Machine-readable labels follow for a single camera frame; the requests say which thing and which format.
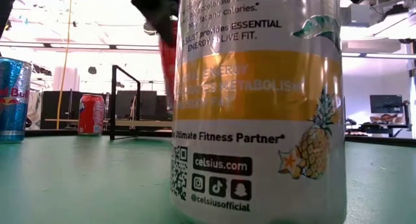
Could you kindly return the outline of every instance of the green tabletop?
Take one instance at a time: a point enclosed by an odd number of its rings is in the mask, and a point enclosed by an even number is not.
[[[416,223],[416,149],[347,143],[346,155],[346,223]],[[169,170],[169,139],[67,136],[0,145],[1,223],[176,224]]]

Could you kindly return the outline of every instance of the ceiling light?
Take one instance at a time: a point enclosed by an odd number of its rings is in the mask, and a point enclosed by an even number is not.
[[[43,47],[42,43],[0,42],[0,46],[7,47]]]
[[[157,46],[145,46],[145,45],[117,45],[117,49],[126,49],[126,50],[147,50],[147,51],[158,51],[159,47]]]
[[[347,52],[343,53],[344,57],[357,57],[357,56],[360,56],[360,55],[361,55],[361,53],[347,53]]]
[[[366,58],[393,58],[393,59],[416,59],[416,55],[387,54],[387,53],[368,53]]]
[[[67,44],[51,44],[54,48],[66,48]],[[85,44],[69,44],[71,49],[109,49],[109,45],[85,45]]]

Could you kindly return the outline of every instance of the computer screen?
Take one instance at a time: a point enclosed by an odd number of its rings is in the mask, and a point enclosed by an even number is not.
[[[371,113],[402,114],[403,99],[401,95],[370,95]]]

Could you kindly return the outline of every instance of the can lid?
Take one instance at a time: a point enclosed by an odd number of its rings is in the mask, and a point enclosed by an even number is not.
[[[3,57],[3,56],[0,56],[0,62],[3,62],[3,61],[7,62],[9,60],[13,61],[13,62],[21,62],[21,63],[25,64],[26,66],[30,66],[30,67],[33,66],[32,63],[30,63],[30,62],[18,60],[18,59],[15,59],[15,58],[6,58],[6,57]]]
[[[83,94],[83,96],[90,96],[90,97],[103,97],[101,95],[95,95],[95,94]]]

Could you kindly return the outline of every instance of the celsius can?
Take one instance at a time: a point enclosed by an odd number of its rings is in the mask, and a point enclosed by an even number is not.
[[[0,143],[25,137],[31,72],[28,62],[0,57]]]
[[[172,22],[174,37],[177,34],[177,21]],[[176,63],[176,47],[169,47],[160,39],[159,49],[162,58],[164,87],[166,90],[166,98],[168,101],[168,112],[173,114],[174,109],[174,86],[175,86],[175,63]]]
[[[339,0],[181,0],[171,202],[185,223],[341,224]]]
[[[84,94],[79,101],[78,134],[103,132],[105,103],[100,95]]]

